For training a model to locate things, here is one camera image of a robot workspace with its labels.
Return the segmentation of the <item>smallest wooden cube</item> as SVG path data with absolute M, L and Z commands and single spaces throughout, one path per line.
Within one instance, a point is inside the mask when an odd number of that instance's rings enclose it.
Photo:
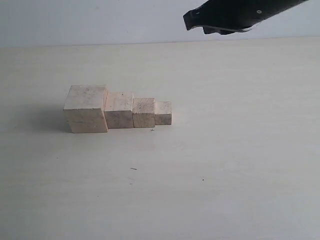
M 158 101 L 155 103 L 155 125 L 172 124 L 172 103 L 170 101 Z

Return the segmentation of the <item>third largest wooden cube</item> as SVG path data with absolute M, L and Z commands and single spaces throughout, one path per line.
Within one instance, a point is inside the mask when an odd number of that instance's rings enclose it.
M 154 128 L 155 98 L 134 98 L 132 118 L 135 128 Z

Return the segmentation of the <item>second largest wooden cube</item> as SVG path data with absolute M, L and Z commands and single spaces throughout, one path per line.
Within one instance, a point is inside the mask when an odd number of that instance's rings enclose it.
M 133 122 L 133 99 L 131 91 L 109 92 L 106 97 L 104 115 L 109 129 L 131 129 Z

